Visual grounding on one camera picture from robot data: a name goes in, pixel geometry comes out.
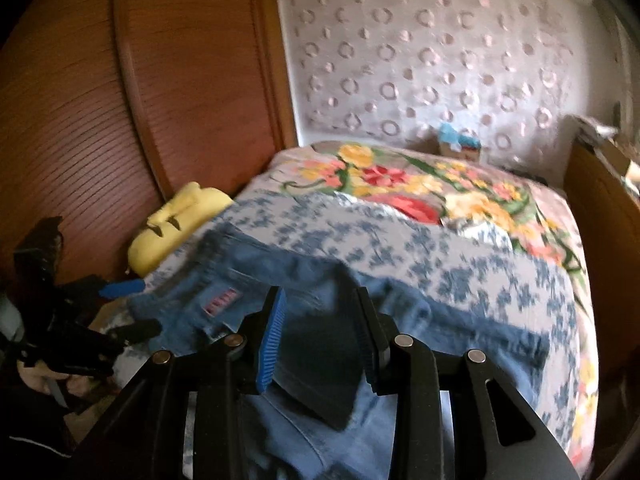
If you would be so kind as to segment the person's left hand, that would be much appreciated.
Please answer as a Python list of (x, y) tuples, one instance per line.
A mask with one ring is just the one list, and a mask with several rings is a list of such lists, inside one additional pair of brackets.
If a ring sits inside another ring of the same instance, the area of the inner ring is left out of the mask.
[(18, 361), (17, 371), (28, 388), (45, 394), (52, 393), (51, 382), (62, 382), (69, 394), (83, 398), (88, 396), (98, 384), (95, 380), (86, 376), (54, 372), (42, 361), (37, 362), (32, 367), (28, 367), (23, 362)]

